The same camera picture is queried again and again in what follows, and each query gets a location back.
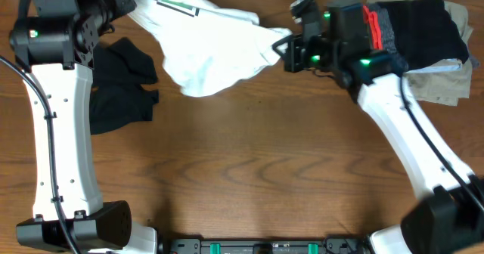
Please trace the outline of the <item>white t-shirt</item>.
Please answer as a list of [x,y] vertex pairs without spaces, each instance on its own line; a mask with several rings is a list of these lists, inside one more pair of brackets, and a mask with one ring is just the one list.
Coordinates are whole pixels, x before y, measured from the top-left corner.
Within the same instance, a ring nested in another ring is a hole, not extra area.
[[129,16],[163,51],[163,69],[182,94],[214,95],[250,79],[280,57],[272,46],[291,35],[265,28],[257,14],[220,8],[208,0],[135,0]]

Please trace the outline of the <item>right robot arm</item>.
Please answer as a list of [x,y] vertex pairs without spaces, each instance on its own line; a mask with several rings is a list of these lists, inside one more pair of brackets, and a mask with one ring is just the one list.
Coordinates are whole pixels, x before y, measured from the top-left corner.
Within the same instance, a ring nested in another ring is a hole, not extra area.
[[483,240],[483,180],[445,143],[393,58],[377,45],[366,5],[315,0],[290,7],[299,35],[273,44],[288,72],[332,78],[376,122],[409,177],[417,205],[398,225],[375,231],[361,253],[453,253]]

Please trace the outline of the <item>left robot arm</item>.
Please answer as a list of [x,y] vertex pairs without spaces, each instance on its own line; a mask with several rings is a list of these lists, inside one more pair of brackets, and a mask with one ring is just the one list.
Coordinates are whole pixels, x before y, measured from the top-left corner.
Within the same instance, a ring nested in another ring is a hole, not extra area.
[[9,35],[10,68],[33,115],[37,185],[33,215],[16,227],[21,246],[53,253],[156,253],[157,232],[129,204],[104,202],[92,159],[89,98],[94,49],[134,0],[20,0]]

